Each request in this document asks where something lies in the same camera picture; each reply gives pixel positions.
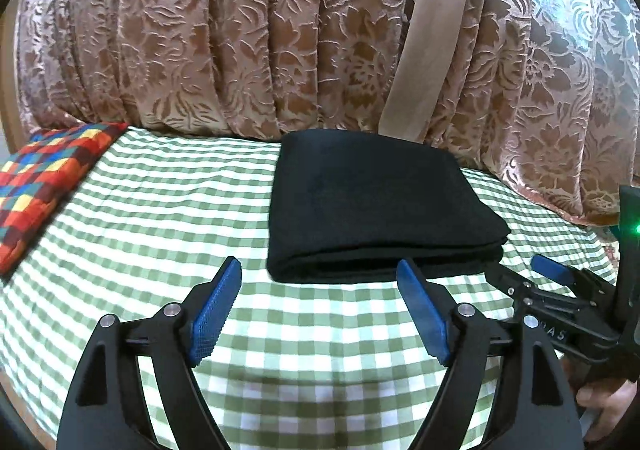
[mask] beige strap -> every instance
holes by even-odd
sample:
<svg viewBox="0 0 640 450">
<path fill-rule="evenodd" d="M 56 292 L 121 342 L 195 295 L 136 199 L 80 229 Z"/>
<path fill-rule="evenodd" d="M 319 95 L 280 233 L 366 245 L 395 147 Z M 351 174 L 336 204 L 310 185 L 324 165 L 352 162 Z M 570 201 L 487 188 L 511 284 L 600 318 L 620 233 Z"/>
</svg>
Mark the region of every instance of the beige strap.
<svg viewBox="0 0 640 450">
<path fill-rule="evenodd" d="M 458 42 L 466 0 L 415 0 L 381 135 L 423 141 Z"/>
</svg>

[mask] colorful patchwork cloth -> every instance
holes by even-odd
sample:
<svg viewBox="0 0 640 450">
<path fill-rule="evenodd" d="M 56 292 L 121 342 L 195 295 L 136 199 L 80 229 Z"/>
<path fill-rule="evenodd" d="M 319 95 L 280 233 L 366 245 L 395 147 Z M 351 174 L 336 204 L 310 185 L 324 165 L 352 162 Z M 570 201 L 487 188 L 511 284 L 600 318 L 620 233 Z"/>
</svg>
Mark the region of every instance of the colorful patchwork cloth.
<svg viewBox="0 0 640 450">
<path fill-rule="evenodd" d="M 0 170 L 0 275 L 109 146 L 126 123 L 91 123 L 34 135 Z"/>
</svg>

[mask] multicolored checkered fabric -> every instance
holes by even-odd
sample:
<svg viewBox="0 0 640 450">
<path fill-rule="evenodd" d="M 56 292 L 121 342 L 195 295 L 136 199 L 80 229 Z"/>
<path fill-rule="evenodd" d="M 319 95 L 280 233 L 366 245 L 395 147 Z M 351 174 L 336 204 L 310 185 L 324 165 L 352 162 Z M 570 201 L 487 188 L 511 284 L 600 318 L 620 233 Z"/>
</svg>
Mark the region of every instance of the multicolored checkered fabric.
<svg viewBox="0 0 640 450">
<path fill-rule="evenodd" d="M 36 134 L 0 170 L 0 275 L 7 274 L 58 202 L 126 130 L 94 123 Z"/>
<path fill-rule="evenodd" d="M 242 287 L 213 354 L 194 370 L 234 450 L 407 448 L 445 369 L 431 358 L 396 283 L 274 283 L 265 268 L 280 146 L 233 138 L 166 138 L 131 127 L 95 164 L 0 291 L 0 366 L 53 437 L 69 383 L 101 315 L 151 316 L 210 280 L 227 255 Z M 543 289 L 534 253 L 613 278 L 593 231 L 563 221 L 485 173 L 464 170 L 511 228 L 502 263 Z M 483 275 L 442 279 L 491 318 L 511 300 Z M 478 444 L 498 358 L 465 448 Z M 176 448 L 149 358 L 140 358 L 158 439 Z"/>
</svg>

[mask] blue gripper pad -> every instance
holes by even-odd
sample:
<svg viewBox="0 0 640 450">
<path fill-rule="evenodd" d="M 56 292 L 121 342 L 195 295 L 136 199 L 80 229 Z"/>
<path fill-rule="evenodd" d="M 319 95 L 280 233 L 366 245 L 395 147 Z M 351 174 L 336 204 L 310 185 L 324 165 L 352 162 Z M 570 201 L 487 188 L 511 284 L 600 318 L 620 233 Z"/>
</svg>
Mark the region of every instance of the blue gripper pad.
<svg viewBox="0 0 640 450">
<path fill-rule="evenodd" d="M 447 323 L 431 302 L 411 266 L 404 259 L 396 270 L 398 291 L 409 310 L 418 334 L 427 352 L 437 358 L 440 365 L 447 365 L 451 353 L 447 344 Z"/>
<path fill-rule="evenodd" d="M 544 255 L 531 257 L 531 269 L 561 286 L 571 286 L 575 282 L 569 268 Z"/>
<path fill-rule="evenodd" d="M 229 316 L 240 286 L 242 267 L 234 259 L 222 274 L 218 285 L 211 293 L 207 303 L 193 322 L 191 331 L 191 349 L 189 360 L 191 367 L 197 367 L 203 358 L 213 352 L 226 317 Z"/>
</svg>

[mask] green gingham tablecloth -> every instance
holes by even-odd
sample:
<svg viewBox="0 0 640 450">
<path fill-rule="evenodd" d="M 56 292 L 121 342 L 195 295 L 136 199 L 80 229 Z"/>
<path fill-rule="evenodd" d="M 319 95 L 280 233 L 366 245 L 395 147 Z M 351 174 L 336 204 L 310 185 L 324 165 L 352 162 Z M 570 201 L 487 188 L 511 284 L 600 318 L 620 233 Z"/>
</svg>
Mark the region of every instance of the green gingham tablecloth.
<svg viewBox="0 0 640 450">
<path fill-rule="evenodd" d="M 230 446 L 407 448 L 445 371 L 427 355 L 395 283 L 271 282 L 265 260 L 279 148 L 130 129 L 61 208 L 0 295 L 0 366 L 52 436 L 97 319 L 151 316 L 233 255 L 242 288 L 213 354 L 195 370 Z M 543 253 L 613 277 L 590 230 L 488 175 L 465 175 L 513 231 L 503 264 L 531 278 L 529 259 Z M 511 300 L 481 275 L 443 283 L 488 316 L 511 314 Z M 152 364 L 140 361 L 158 439 L 175 448 Z M 497 365 L 488 362 L 467 448 L 482 437 Z"/>
</svg>

